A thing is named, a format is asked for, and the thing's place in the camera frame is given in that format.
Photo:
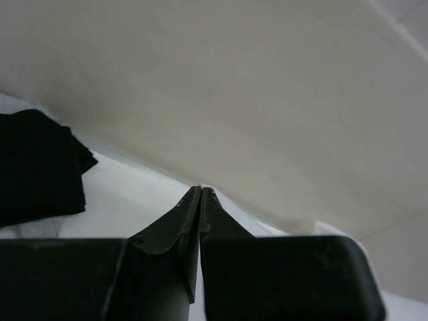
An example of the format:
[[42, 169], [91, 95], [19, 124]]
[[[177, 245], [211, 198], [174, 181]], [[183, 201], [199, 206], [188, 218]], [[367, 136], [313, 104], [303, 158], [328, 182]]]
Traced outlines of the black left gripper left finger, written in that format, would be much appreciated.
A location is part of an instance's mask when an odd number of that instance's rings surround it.
[[201, 190], [126, 239], [4, 239], [2, 320], [187, 320]]

